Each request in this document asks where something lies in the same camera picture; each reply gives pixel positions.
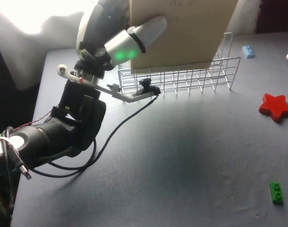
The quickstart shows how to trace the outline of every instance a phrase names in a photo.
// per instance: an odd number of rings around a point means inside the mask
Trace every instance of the red wire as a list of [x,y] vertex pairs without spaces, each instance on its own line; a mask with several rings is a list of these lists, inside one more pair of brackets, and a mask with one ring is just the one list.
[[32,122],[23,124],[23,125],[19,126],[18,128],[15,128],[15,130],[19,129],[19,128],[22,127],[22,126],[28,126],[28,125],[31,125],[31,124],[33,124],[33,123],[35,123],[35,122],[41,121],[43,118],[45,118],[45,117],[46,117],[47,115],[49,115],[50,113],[51,113],[51,110],[50,110],[45,116],[43,116],[42,118],[40,118],[39,120],[36,120],[36,121],[32,121]]

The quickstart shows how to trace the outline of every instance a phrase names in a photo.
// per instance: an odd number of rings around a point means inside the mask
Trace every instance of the gray tabletop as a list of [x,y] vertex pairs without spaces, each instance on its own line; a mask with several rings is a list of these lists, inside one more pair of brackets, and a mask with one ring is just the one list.
[[[78,178],[21,178],[13,227],[288,227],[288,119],[261,115],[265,93],[288,101],[288,33],[236,36],[231,56],[250,45],[235,83],[168,92],[114,135],[100,160]],[[34,119],[59,102],[75,50],[48,52]],[[116,82],[116,70],[106,82]],[[112,130],[149,100],[127,104],[101,95],[107,111],[98,150]],[[92,146],[57,163],[80,166]],[[62,174],[44,165],[38,170]],[[272,204],[269,183],[282,184],[284,206]]]

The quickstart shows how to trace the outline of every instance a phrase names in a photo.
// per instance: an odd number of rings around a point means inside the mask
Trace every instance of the wire grid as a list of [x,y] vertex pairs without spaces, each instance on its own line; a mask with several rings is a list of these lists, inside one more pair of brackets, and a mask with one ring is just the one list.
[[[200,88],[203,92],[205,87],[212,87],[215,91],[218,85],[227,85],[231,89],[240,63],[240,57],[229,57],[232,38],[232,33],[224,34],[223,42],[219,47],[220,51],[215,54],[208,69],[196,70],[198,68],[196,65],[202,64],[202,62],[175,66],[176,70],[174,71],[170,71],[172,67],[161,67],[158,72],[153,69],[122,69],[123,66],[120,65],[118,75],[122,88],[121,93],[130,94],[141,89],[139,81],[144,78],[151,78],[151,84],[159,87],[163,95],[165,95],[165,91],[170,90],[177,95],[178,91],[182,89],[187,90],[190,94],[193,88]],[[189,65],[193,69],[182,70]]]

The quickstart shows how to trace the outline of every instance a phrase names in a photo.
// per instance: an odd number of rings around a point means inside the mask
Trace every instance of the brown cardboard panel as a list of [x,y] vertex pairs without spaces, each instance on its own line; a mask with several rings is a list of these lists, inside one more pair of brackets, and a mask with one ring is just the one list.
[[210,66],[223,39],[237,0],[130,0],[130,20],[138,26],[164,15],[168,28],[146,50],[131,61],[132,69],[145,69],[204,62]]

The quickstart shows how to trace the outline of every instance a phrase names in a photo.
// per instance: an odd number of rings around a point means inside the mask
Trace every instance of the green lego brick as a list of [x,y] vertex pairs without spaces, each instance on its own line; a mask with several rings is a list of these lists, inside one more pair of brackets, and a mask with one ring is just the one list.
[[283,196],[282,196],[280,183],[278,183],[278,182],[270,183],[270,189],[271,189],[272,202],[275,205],[282,205],[283,204]]

